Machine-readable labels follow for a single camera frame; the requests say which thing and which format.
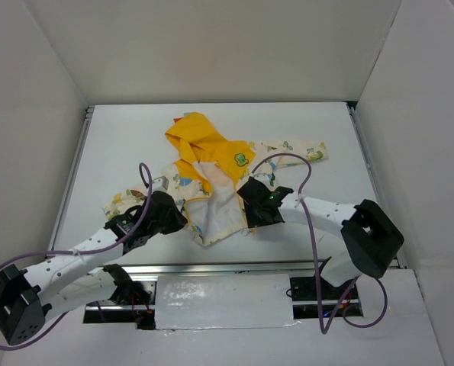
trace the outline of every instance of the yellow fabric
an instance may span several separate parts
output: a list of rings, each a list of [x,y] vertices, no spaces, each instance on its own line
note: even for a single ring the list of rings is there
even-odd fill
[[[179,175],[200,179],[210,193],[211,185],[196,171],[195,162],[216,162],[236,185],[256,156],[246,141],[226,140],[203,114],[197,112],[178,120],[168,129],[166,137],[179,151],[181,160],[175,162]]]

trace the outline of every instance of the cable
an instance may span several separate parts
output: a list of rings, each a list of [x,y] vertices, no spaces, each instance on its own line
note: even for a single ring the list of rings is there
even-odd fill
[[[321,295],[321,276],[320,276],[320,266],[318,265],[318,253],[317,253],[317,240],[315,238],[315,232],[314,232],[314,228],[313,228],[313,222],[311,220],[311,215],[310,215],[310,211],[308,210],[308,206],[306,205],[306,203],[304,202],[303,199],[301,199],[301,192],[303,191],[303,188],[304,186],[306,185],[306,183],[308,182],[308,180],[310,179],[311,177],[311,164],[310,162],[304,158],[303,156],[300,156],[300,155],[297,155],[297,154],[293,154],[293,153],[290,153],[290,152],[280,152],[280,153],[277,153],[277,154],[273,154],[271,156],[268,156],[267,158],[263,159],[259,164],[256,165],[256,167],[252,170],[251,174],[253,174],[262,164],[264,164],[265,162],[267,162],[267,160],[269,159],[272,159],[272,158],[275,158],[276,156],[292,156],[292,157],[295,157],[297,159],[300,159],[302,160],[308,167],[308,173],[307,173],[307,176],[306,178],[303,180],[303,182],[300,184],[299,188],[298,188],[298,196],[300,197],[300,203],[301,203],[301,206],[303,207],[303,210],[304,210],[304,214],[306,215],[306,220],[307,220],[307,224],[308,224],[308,229],[310,230],[310,240],[311,240],[311,251],[313,252],[313,262],[314,262],[314,267],[315,267],[315,287],[317,289],[317,308],[318,308],[318,321],[319,321],[319,324],[320,324],[320,331],[322,332],[322,334],[327,334],[328,333],[328,329],[330,328],[330,325],[332,324],[333,322],[333,318],[335,317],[337,311],[339,310],[340,308],[340,305],[342,304],[343,300],[347,297],[348,293],[353,289],[353,287],[356,285],[356,282],[358,280],[359,277],[356,277],[354,278],[349,286],[347,286],[347,288],[345,289],[345,291],[343,292],[342,296],[340,297],[340,299],[337,301],[336,303],[336,306],[333,308],[331,314],[330,314],[330,318],[328,319],[328,322],[327,324],[325,325],[324,324],[324,309],[323,309],[323,304],[322,304],[322,295]],[[378,282],[379,286],[381,286],[381,289],[382,289],[382,292],[383,292],[383,296],[385,298],[385,304],[383,306],[383,309],[381,311],[381,315],[378,317],[378,319],[376,319],[374,322],[370,323],[370,324],[365,324],[365,325],[359,325],[359,324],[355,324],[355,323],[352,323],[350,322],[347,318],[346,318],[346,311],[350,308],[350,307],[353,307],[355,306],[355,304],[349,306],[349,307],[346,307],[343,311],[343,319],[346,321],[347,324],[350,324],[351,326],[355,326],[356,328],[369,328],[371,326],[375,326],[376,324],[378,324],[382,318],[385,316],[386,314],[386,310],[388,309],[388,295],[386,293],[386,290],[385,290],[385,287],[384,285],[382,284],[382,282],[380,282],[379,279],[375,278],[375,280]]]
[[[382,318],[385,317],[386,311],[388,310],[388,293],[386,292],[385,286],[382,284],[382,282],[375,278],[376,282],[378,282],[379,287],[382,290],[382,296],[385,298],[385,304],[382,307],[381,314],[379,314],[378,319],[376,319],[374,322],[369,323],[369,324],[355,324],[352,323],[350,320],[346,318],[346,312],[351,308],[357,306],[356,303],[353,303],[352,305],[347,306],[342,313],[343,319],[346,321],[347,324],[350,324],[351,326],[355,326],[356,328],[370,328],[372,326],[375,326],[377,323],[379,323]]]
[[[98,308],[99,317],[101,318],[101,322],[102,323],[106,323],[105,313],[103,313],[103,309],[101,308],[101,305],[100,305],[99,301],[95,301],[95,304],[96,304],[96,306]]]
[[[150,173],[150,170],[149,170],[149,167],[144,163],[144,162],[141,162],[139,165],[139,173],[140,173],[140,177],[142,178],[142,182],[147,186],[147,197],[151,197],[152,196],[152,184],[148,184],[147,181],[145,180],[145,177],[143,175],[143,172],[142,172],[142,169],[145,170],[145,172],[147,173],[147,179],[148,179],[148,182],[152,182],[152,174]],[[101,248],[101,249],[93,249],[93,250],[83,250],[81,252],[79,252],[80,255],[91,255],[91,254],[99,254],[99,253],[103,253],[103,252],[106,252],[108,250],[111,250],[113,248],[116,248],[117,246],[119,246],[120,244],[126,242],[127,240],[129,240],[129,238],[135,233],[135,231],[137,230],[137,228],[141,225],[143,219],[145,218],[145,215],[147,214],[147,211],[149,210],[149,206],[150,206],[150,201],[151,200],[146,200],[145,202],[145,207],[143,208],[143,211],[142,211],[142,214],[140,215],[137,223],[132,227],[132,229],[127,233],[127,235],[123,236],[121,239],[117,240],[116,242],[114,242],[113,244],[109,245],[109,246],[106,246],[104,248]],[[42,252],[29,252],[29,253],[25,253],[25,254],[20,254],[20,255],[17,255],[3,263],[0,264],[0,271],[5,268],[6,266],[16,262],[16,261],[19,261],[20,259],[24,259],[24,258],[30,258],[30,257],[35,257],[35,256],[46,256],[46,255],[74,255],[74,252],[71,251],[71,250],[50,250],[50,251],[42,251]],[[60,315],[55,322],[52,323],[51,326],[49,326],[47,329],[45,329],[43,331],[42,334],[38,335],[36,338],[22,344],[22,345],[14,345],[14,346],[11,346],[11,347],[8,347],[7,345],[0,345],[0,350],[1,351],[16,351],[18,349],[23,349],[23,348],[26,348],[30,345],[33,345],[34,343],[40,341],[44,336],[46,336],[59,322],[60,320],[63,319],[63,317],[66,315],[67,313],[64,313],[62,315]]]

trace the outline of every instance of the metal frame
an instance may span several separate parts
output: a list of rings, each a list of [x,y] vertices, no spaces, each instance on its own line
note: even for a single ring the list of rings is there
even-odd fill
[[[92,114],[95,111],[95,106],[90,105],[86,109],[86,115],[82,124],[81,134],[79,135],[79,140],[76,147],[76,152],[72,158],[71,170],[69,176],[67,177],[66,188],[64,189],[64,195],[60,201],[60,207],[57,211],[56,223],[53,226],[52,235],[50,236],[50,241],[48,248],[53,250],[56,244],[57,237],[59,235],[60,228],[63,223],[63,218],[66,215],[67,207],[69,206],[69,200],[72,193],[72,188],[74,187],[74,181],[76,180],[77,169],[79,167],[79,162],[81,161],[82,151],[84,150],[84,144],[86,137],[88,136],[89,124],[91,123]]]

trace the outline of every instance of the white enclosure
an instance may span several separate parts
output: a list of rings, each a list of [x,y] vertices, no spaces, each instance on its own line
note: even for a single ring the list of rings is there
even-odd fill
[[[0,352],[0,364],[454,366],[454,0],[0,0],[0,262],[95,232],[103,203],[138,182],[139,161],[157,175],[176,158],[163,134],[189,111],[231,139],[325,141],[330,158],[314,164],[307,192],[380,200],[409,268],[383,278],[384,321],[353,329],[336,319],[328,335],[315,319],[147,332],[83,324],[77,309],[35,346]],[[304,168],[293,169],[283,184],[298,182]],[[178,233],[122,263],[309,261],[305,230],[209,249]],[[317,238],[320,257],[342,247]],[[359,291],[369,322],[380,290],[362,278]]]

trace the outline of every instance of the white wall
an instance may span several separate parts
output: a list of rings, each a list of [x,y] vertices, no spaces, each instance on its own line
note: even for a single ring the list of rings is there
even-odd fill
[[[403,0],[356,109],[385,206],[454,365],[454,8]]]
[[[47,247],[84,110],[27,9],[0,0],[0,262]]]
[[[93,104],[359,98],[400,0],[25,0]]]

